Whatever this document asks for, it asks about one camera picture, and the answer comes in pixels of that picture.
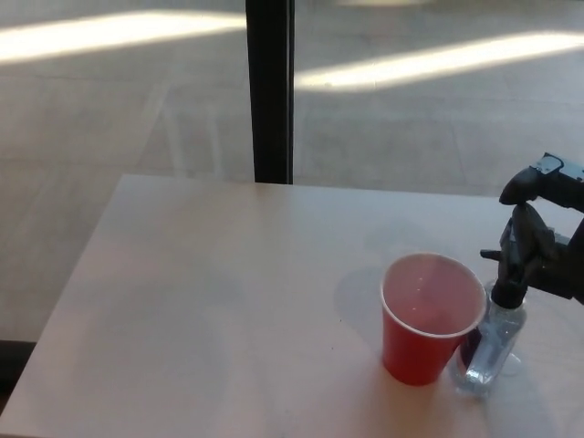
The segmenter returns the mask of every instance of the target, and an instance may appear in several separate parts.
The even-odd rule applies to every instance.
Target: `bottle label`
[[[481,343],[482,338],[483,335],[481,334],[481,330],[477,327],[466,335],[463,343],[460,345],[460,359],[464,365],[464,370],[468,370],[468,367],[471,366],[476,349],[478,349],[478,345]]]

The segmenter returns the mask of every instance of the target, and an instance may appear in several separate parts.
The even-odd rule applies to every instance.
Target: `plastic bottle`
[[[523,299],[527,287],[491,282],[483,321],[471,331],[454,354],[451,376],[460,391],[488,395],[525,325]]]

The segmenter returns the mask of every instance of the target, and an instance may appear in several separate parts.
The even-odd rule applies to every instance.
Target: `floor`
[[[251,181],[243,12],[0,3],[1,338],[38,339],[123,173]],[[497,194],[584,163],[582,36],[578,1],[297,0],[296,183]]]

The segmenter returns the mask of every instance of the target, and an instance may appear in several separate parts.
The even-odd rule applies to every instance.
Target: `tabletop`
[[[580,215],[535,203],[558,232]],[[491,397],[381,366],[379,283],[413,251],[483,281],[495,198],[125,176],[0,433],[44,438],[584,436],[584,313],[530,291],[522,360]]]

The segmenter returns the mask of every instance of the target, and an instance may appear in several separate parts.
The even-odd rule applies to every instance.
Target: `red cup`
[[[463,264],[412,254],[387,270],[381,284],[383,365],[398,381],[438,379],[463,337],[485,315],[486,293]]]

